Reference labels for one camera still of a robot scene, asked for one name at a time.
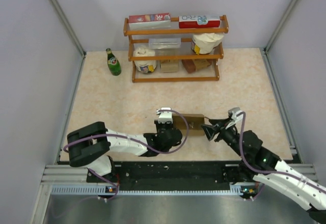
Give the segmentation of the green glass bottle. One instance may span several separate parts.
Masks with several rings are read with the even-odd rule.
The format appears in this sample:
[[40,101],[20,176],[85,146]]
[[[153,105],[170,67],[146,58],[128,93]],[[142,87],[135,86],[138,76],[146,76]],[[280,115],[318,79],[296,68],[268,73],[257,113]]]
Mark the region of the green glass bottle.
[[121,74],[121,66],[118,59],[112,53],[110,48],[106,49],[107,54],[107,66],[113,76],[118,76]]

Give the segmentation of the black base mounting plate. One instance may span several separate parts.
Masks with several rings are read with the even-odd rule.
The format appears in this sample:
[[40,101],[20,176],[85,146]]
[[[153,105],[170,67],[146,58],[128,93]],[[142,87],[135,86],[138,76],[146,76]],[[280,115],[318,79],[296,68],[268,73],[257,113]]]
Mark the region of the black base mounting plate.
[[120,190],[228,190],[230,184],[252,182],[239,171],[239,161],[116,161],[103,176]]

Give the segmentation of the white bag upper shelf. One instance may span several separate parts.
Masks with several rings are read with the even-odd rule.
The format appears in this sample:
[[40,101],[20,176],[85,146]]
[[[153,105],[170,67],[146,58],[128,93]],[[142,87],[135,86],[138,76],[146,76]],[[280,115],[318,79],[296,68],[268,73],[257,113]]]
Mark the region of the white bag upper shelf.
[[223,38],[224,34],[219,33],[194,34],[192,37],[191,50],[195,54],[211,54],[222,42]]

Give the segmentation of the brown scouring pad pack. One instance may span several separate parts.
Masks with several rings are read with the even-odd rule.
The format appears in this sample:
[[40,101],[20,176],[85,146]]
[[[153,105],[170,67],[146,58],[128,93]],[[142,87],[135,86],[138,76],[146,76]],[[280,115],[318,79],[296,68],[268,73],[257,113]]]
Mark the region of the brown scouring pad pack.
[[187,73],[194,73],[197,71],[200,71],[202,69],[205,69],[212,64],[212,60],[208,59],[197,59],[197,60],[181,60],[185,70]]

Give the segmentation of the red foil wrap box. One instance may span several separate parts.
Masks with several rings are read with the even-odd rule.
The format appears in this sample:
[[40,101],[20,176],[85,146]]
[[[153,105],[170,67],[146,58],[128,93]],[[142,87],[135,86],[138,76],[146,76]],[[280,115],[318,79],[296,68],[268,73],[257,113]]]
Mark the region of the red foil wrap box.
[[171,26],[170,13],[129,15],[130,30],[164,29]]

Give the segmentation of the clear plastic container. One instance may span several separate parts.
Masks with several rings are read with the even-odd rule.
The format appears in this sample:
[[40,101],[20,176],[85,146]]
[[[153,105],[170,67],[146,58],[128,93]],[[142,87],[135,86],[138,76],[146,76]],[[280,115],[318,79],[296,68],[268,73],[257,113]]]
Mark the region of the clear plastic container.
[[152,38],[148,45],[151,49],[177,49],[181,46],[181,38]]

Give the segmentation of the orange wooden shelf rack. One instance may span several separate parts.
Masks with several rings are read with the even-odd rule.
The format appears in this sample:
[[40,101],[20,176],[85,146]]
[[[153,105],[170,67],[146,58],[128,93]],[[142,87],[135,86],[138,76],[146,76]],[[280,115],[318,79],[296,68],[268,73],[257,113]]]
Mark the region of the orange wooden shelf rack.
[[226,34],[226,15],[218,17],[218,27],[181,29],[181,17],[172,17],[168,27],[134,29],[135,20],[124,20],[123,33],[129,39],[128,60],[132,62],[132,82],[218,81],[218,61],[223,59],[222,43],[199,53],[193,37],[199,34]]

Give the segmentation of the tan sponge block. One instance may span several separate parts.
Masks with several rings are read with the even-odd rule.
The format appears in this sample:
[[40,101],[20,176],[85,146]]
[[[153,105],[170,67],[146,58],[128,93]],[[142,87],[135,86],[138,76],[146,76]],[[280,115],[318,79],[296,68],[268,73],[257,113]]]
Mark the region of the tan sponge block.
[[160,70],[162,73],[174,73],[179,71],[178,60],[161,60]]

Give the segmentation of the brown cardboard box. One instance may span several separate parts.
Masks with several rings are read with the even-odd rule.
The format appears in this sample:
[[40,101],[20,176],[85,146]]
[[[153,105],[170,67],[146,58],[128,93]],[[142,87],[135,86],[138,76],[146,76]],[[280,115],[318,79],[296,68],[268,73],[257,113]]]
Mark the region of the brown cardboard box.
[[[201,128],[201,125],[205,123],[205,117],[203,114],[182,114],[186,119],[189,128],[189,136],[204,136],[205,133]],[[181,116],[172,114],[173,125],[178,128],[183,135],[186,134],[186,124]]]

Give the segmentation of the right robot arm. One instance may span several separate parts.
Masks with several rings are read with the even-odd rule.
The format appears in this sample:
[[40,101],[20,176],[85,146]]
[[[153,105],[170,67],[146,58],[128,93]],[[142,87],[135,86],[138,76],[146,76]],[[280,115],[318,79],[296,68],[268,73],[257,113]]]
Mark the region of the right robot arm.
[[209,141],[224,141],[241,157],[237,173],[242,180],[269,186],[296,202],[317,223],[325,223],[325,187],[265,148],[253,131],[237,130],[231,118],[210,120],[201,128]]

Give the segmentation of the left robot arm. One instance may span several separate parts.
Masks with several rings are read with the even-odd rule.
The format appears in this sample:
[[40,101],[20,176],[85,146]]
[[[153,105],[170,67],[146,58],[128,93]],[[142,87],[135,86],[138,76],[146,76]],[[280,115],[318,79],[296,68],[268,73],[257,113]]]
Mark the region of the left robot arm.
[[138,157],[155,157],[181,145],[182,133],[172,122],[156,124],[155,133],[130,135],[109,130],[104,122],[95,122],[67,135],[63,148],[71,167],[87,167],[103,181],[114,179],[114,162],[107,152],[128,153]]

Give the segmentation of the red white carton box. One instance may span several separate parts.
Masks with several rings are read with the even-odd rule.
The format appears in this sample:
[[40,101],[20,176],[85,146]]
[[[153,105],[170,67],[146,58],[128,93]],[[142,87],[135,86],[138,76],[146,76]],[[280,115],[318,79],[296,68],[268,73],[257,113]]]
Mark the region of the red white carton box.
[[179,16],[180,29],[219,27],[221,20],[212,15],[183,15]]

